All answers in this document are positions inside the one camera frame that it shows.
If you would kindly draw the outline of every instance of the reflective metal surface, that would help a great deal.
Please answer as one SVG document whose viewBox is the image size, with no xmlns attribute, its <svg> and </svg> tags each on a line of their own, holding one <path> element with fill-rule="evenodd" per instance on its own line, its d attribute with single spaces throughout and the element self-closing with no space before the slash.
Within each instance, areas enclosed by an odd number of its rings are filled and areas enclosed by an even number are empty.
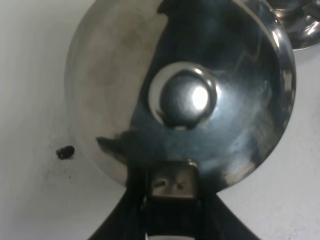
<svg viewBox="0 0 320 240">
<path fill-rule="evenodd" d="M 156 163 L 148 170 L 148 197 L 166 199 L 199 198 L 197 165 L 190 161 Z"/>
<path fill-rule="evenodd" d="M 294 50 L 320 43 L 319 0 L 267 0 L 284 25 Z"/>
<path fill-rule="evenodd" d="M 165 66 L 153 78 L 148 93 L 153 116 L 176 130 L 195 128 L 210 117 L 216 101 L 214 76 L 190 62 Z"/>
<path fill-rule="evenodd" d="M 176 63 L 201 71 L 159 77 Z M 75 138 L 102 171 L 124 184 L 128 168 L 191 159 L 219 191 L 277 145 L 296 72 L 264 1 L 97 0 L 73 38 L 65 86 Z"/>
</svg>

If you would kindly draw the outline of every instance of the metal knob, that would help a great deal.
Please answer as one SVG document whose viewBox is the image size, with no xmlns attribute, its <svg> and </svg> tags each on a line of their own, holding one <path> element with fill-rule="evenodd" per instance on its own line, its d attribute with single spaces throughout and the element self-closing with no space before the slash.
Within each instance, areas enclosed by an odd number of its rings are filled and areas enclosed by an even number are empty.
<svg viewBox="0 0 320 240">
<path fill-rule="evenodd" d="M 217 101 L 215 81 L 204 67 L 176 62 L 152 80 L 148 102 L 159 123 L 177 130 L 193 129 L 210 117 Z"/>
</svg>

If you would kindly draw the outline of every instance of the white surface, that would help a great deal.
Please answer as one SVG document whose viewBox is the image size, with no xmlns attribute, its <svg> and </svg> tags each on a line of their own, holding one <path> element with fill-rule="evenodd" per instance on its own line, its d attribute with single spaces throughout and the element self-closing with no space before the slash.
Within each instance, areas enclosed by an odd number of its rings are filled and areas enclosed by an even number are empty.
<svg viewBox="0 0 320 240">
<path fill-rule="evenodd" d="M 93 0 L 0 0 L 0 240 L 85 240 L 123 188 L 73 144 L 64 105 L 72 35 Z M 320 46 L 297 52 L 292 119 L 268 160 L 219 195 L 263 240 L 320 239 Z"/>
</svg>

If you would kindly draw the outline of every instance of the shiny stainless steel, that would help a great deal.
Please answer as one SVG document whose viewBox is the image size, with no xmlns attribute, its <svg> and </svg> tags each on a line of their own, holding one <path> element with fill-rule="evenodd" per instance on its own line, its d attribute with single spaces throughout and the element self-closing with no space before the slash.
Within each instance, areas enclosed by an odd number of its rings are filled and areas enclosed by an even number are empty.
<svg viewBox="0 0 320 240">
<path fill-rule="evenodd" d="M 167 199 L 198 199 L 197 165 L 190 161 L 160 162 L 148 172 L 147 196 Z"/>
<path fill-rule="evenodd" d="M 283 135 L 295 100 L 294 56 L 264 1 L 176 0 L 168 5 L 172 2 L 93 4 L 66 64 L 73 132 L 87 157 L 123 184 L 128 167 L 191 159 L 204 186 L 219 191 L 254 171 Z M 170 11 L 179 5 L 182 12 Z M 180 13 L 192 20 L 175 21 Z M 176 62 L 201 66 L 214 79 L 214 110 L 209 107 L 206 120 L 189 130 L 159 123 L 152 114 L 156 108 L 149 107 L 153 101 L 148 102 L 152 91 L 157 96 L 161 91 L 153 89 L 155 76 Z M 203 83 L 196 81 L 209 92 Z"/>
<path fill-rule="evenodd" d="M 294 50 L 320 43 L 319 0 L 267 0 L 284 25 Z"/>
<path fill-rule="evenodd" d="M 165 66 L 153 78 L 148 93 L 153 116 L 176 130 L 193 129 L 209 118 L 216 101 L 214 76 L 190 62 Z"/>
</svg>

